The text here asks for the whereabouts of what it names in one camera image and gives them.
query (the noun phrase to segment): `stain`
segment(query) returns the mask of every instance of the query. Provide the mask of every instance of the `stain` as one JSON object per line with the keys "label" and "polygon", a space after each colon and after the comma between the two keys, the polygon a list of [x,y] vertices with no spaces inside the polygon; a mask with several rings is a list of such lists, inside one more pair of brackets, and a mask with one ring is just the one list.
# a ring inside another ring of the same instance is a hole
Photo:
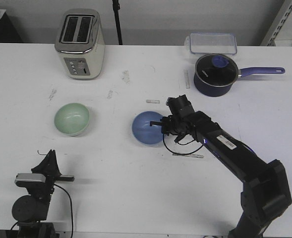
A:
{"label": "stain", "polygon": [[121,76],[122,81],[124,81],[126,84],[130,83],[130,78],[129,78],[129,71],[125,70],[122,72]]}
{"label": "stain", "polygon": [[55,96],[55,94],[57,93],[56,89],[52,89],[51,94],[49,96],[49,101],[51,101],[53,99],[53,97]]}
{"label": "stain", "polygon": [[110,90],[107,95],[107,99],[111,99],[113,97],[113,91]]}
{"label": "stain", "polygon": [[155,72],[156,72],[156,68],[155,68],[155,67],[153,67],[151,64],[149,64],[149,66],[153,68],[153,70],[154,70],[154,73],[155,73]]}

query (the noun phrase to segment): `purple handle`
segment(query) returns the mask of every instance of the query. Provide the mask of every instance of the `purple handle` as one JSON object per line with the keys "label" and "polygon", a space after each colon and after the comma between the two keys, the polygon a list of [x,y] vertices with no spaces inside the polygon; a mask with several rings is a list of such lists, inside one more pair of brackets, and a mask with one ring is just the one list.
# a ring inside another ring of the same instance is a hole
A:
{"label": "purple handle", "polygon": [[245,77],[256,73],[282,74],[285,73],[285,69],[280,67],[251,67],[240,69],[241,77]]}

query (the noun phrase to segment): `pot lid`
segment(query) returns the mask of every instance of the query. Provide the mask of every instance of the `pot lid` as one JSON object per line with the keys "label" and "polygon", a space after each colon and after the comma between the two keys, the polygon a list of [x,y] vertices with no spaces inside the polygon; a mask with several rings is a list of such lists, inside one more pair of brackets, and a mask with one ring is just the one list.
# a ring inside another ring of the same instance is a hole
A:
{"label": "pot lid", "polygon": [[206,84],[224,87],[237,80],[238,67],[225,55],[208,54],[198,59],[195,73]]}

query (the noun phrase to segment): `white wall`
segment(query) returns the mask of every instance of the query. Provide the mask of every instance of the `white wall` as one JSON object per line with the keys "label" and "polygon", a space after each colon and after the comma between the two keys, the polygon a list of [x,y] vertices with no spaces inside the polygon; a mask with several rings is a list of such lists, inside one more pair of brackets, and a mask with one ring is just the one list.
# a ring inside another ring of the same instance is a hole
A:
{"label": "white wall", "polygon": [[[241,46],[259,45],[284,0],[119,0],[126,45],[182,45],[192,31],[234,33]],[[117,44],[112,0],[0,0],[25,42],[54,43],[62,15],[93,8],[105,41]]]}

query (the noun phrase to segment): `container lid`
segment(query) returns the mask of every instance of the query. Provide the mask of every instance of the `container lid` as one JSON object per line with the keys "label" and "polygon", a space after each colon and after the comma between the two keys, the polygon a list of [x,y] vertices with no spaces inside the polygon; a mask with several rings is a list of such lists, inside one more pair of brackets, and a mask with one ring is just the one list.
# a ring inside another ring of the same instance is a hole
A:
{"label": "container lid", "polygon": [[236,39],[230,33],[191,32],[189,48],[192,54],[236,55]]}

